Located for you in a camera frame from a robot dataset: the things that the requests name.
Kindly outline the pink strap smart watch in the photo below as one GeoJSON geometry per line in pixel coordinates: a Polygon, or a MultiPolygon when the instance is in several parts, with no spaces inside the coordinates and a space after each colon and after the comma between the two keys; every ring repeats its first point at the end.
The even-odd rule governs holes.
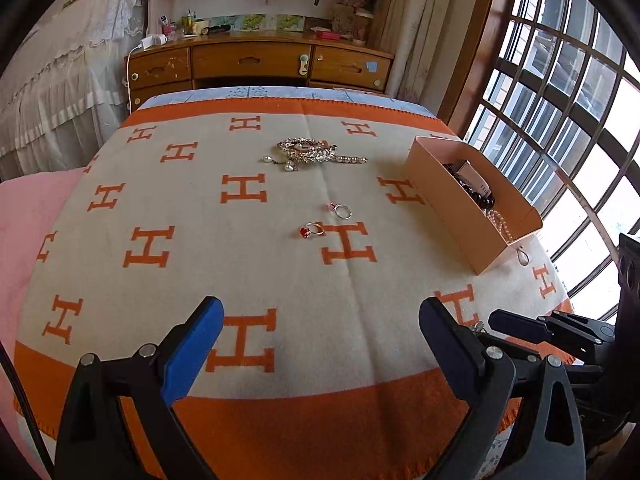
{"type": "Polygon", "coordinates": [[[452,166],[452,169],[456,177],[466,185],[469,185],[469,187],[472,188],[474,192],[480,194],[480,196],[487,197],[491,194],[489,184],[469,160],[456,162],[454,166],[452,166]]]}

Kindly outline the silver ring pink stone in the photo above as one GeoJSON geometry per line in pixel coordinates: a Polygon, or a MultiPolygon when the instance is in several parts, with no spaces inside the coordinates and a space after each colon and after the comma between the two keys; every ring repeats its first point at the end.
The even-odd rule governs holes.
{"type": "Polygon", "coordinates": [[[350,210],[349,206],[346,206],[344,204],[329,202],[328,209],[332,212],[332,214],[334,214],[336,218],[339,218],[340,220],[349,220],[350,218],[352,218],[352,211],[350,210]]]}

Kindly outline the white lace covered furniture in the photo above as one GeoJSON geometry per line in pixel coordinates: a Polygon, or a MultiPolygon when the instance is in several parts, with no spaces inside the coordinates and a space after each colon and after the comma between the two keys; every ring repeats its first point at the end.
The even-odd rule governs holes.
{"type": "Polygon", "coordinates": [[[35,24],[1,76],[1,177],[84,166],[128,115],[141,0],[77,0],[35,24]]]}

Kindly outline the window with metal grille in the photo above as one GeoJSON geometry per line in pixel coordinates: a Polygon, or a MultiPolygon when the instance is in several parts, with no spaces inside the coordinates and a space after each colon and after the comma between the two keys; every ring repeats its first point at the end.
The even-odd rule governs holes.
{"type": "Polygon", "coordinates": [[[639,71],[590,0],[513,0],[465,140],[540,213],[575,312],[616,319],[639,231],[639,71]]]}

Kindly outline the wooden desk with drawers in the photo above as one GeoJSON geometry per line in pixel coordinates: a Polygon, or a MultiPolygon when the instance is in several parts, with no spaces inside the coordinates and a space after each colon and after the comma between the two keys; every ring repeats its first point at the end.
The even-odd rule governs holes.
{"type": "Polygon", "coordinates": [[[171,92],[252,84],[382,94],[393,62],[390,53],[310,32],[223,32],[134,52],[127,82],[133,110],[171,92]]]}

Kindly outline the silver ring red stone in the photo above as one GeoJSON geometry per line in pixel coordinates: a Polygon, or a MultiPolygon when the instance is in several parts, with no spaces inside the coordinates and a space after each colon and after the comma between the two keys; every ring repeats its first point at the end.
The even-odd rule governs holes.
{"type": "Polygon", "coordinates": [[[311,221],[305,223],[298,230],[298,234],[305,240],[309,240],[313,237],[322,237],[326,235],[326,230],[321,222],[311,221]]]}

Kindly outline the pink bed sheet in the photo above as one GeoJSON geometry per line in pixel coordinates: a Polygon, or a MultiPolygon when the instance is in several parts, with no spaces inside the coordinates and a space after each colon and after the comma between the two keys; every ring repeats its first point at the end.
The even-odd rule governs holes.
{"type": "Polygon", "coordinates": [[[40,172],[1,185],[1,342],[14,357],[18,324],[36,258],[82,168],[40,172]]]}

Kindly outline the pink felt jewelry tray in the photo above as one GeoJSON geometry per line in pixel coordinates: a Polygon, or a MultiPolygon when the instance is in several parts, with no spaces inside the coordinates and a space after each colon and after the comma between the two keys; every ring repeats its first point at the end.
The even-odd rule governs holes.
{"type": "Polygon", "coordinates": [[[512,260],[542,228],[538,210],[471,145],[436,136],[417,136],[405,163],[411,183],[430,203],[463,257],[480,275],[512,260]],[[488,184],[494,211],[506,222],[502,234],[472,199],[452,170],[467,162],[488,184]]]}

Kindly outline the orange beige H-pattern blanket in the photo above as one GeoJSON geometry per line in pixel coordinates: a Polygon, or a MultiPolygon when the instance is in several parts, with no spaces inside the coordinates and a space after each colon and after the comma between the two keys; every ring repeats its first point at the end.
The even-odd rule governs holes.
{"type": "Polygon", "coordinates": [[[100,149],[46,236],[17,373],[58,435],[79,359],[131,356],[206,296],[224,329],[176,412],[223,479],[414,479],[466,407],[421,334],[568,311],[536,240],[477,275],[405,173],[436,120],[345,102],[233,99],[139,110],[100,149]],[[349,206],[340,220],[328,209],[349,206]],[[326,235],[305,240],[307,222],[326,235]]]}

